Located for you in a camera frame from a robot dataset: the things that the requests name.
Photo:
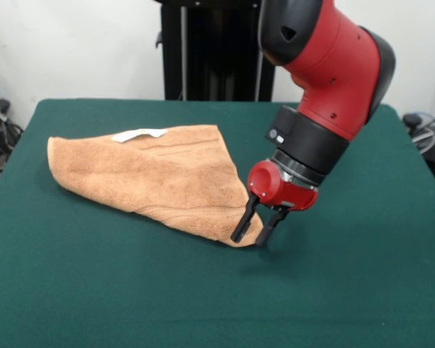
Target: green tablecloth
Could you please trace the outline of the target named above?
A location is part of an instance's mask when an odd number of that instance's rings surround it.
[[[0,180],[0,347],[435,347],[435,181],[390,107],[264,250],[103,207],[48,169],[49,136],[206,123],[245,180],[278,106],[40,103]]]

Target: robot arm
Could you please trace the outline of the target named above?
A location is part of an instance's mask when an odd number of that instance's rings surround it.
[[[282,107],[266,133],[276,151],[250,171],[246,213],[231,237],[241,240],[263,204],[276,211],[257,239],[264,245],[290,211],[314,205],[324,178],[381,103],[395,56],[334,0],[263,0],[259,35],[264,55],[304,89],[297,110]]]

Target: towel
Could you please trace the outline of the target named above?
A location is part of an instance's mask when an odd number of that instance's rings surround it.
[[[257,215],[239,244],[230,239],[248,193],[218,127],[165,131],[159,138],[142,135],[122,144],[113,140],[119,134],[51,137],[51,174],[63,188],[100,204],[232,247],[254,244],[262,229]]]

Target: black metal frame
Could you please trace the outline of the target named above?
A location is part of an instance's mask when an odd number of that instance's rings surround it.
[[[275,67],[257,42],[260,0],[158,1],[167,100],[272,100]]]

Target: towel label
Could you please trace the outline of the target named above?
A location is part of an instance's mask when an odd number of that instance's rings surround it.
[[[127,130],[126,132],[122,132],[116,134],[111,137],[113,141],[118,143],[125,143],[131,139],[137,138],[138,136],[152,136],[153,138],[159,138],[167,133],[167,129],[136,129],[136,130]]]

